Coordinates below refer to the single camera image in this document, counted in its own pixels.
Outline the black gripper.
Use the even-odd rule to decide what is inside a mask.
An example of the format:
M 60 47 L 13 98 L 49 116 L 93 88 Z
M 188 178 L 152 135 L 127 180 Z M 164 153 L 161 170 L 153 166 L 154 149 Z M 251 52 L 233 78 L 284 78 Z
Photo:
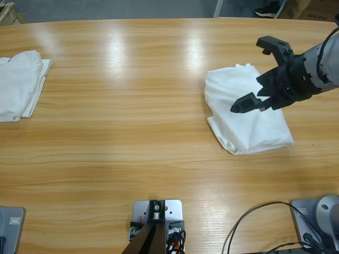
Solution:
M 287 42 L 272 36 L 258 38 L 256 46 L 263 49 L 264 55 L 272 53 L 278 64 L 257 78 L 262 85 L 257 96 L 268 98 L 262 101 L 253 92 L 248 93 L 233 103 L 231 112 L 247 113 L 253 110 L 265 111 L 268 108 L 277 110 L 324 92 L 322 87 L 315 84 L 315 81 L 323 84 L 322 50 L 316 50 L 314 57 L 306 53 L 295 56 Z

